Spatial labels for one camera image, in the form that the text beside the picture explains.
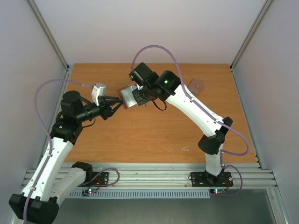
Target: robotic arm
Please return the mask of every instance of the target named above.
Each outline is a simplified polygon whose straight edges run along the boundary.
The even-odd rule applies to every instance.
[[[9,205],[19,219],[23,219],[23,211],[26,209],[28,221],[52,223],[63,200],[79,184],[90,182],[94,177],[90,164],[76,162],[69,173],[53,185],[65,157],[83,130],[82,122],[91,121],[97,116],[106,120],[113,116],[123,104],[118,97],[105,96],[105,90],[106,87],[103,84],[95,84],[92,91],[93,102],[81,97],[77,91],[68,91],[63,95],[61,112],[57,115],[56,123],[50,133],[53,144],[52,152],[49,153],[50,144],[48,144],[29,183],[20,194],[13,194],[9,200]]]
[[[140,63],[131,71],[129,76],[132,81],[137,83],[138,88],[134,89],[132,94],[138,105],[159,98],[161,101],[166,101],[181,110],[203,131],[204,135],[199,140],[198,146],[206,155],[207,181],[211,184],[215,183],[215,178],[223,170],[220,153],[228,129],[214,122],[194,102],[190,101],[183,91],[180,79],[173,72],[165,71],[158,76],[147,65]],[[231,118],[223,118],[217,115],[200,102],[188,89],[187,92],[215,119],[223,121],[228,126],[232,125]]]

